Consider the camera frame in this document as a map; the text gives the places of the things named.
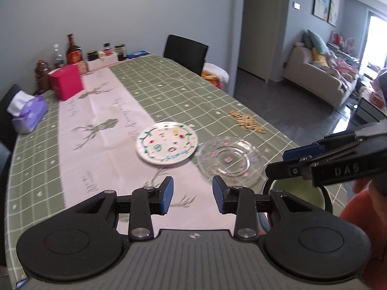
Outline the person's right hand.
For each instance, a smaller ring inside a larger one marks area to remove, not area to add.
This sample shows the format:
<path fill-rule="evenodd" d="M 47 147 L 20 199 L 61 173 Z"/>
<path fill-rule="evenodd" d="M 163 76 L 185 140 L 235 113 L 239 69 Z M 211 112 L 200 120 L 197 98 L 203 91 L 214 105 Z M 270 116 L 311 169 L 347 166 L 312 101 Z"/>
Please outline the person's right hand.
<path fill-rule="evenodd" d="M 386 196 L 384 196 L 376 187 L 375 182 L 370 177 L 357 179 L 353 186 L 354 193 L 358 194 L 364 190 L 369 191 L 372 203 L 384 207 L 386 205 Z"/>

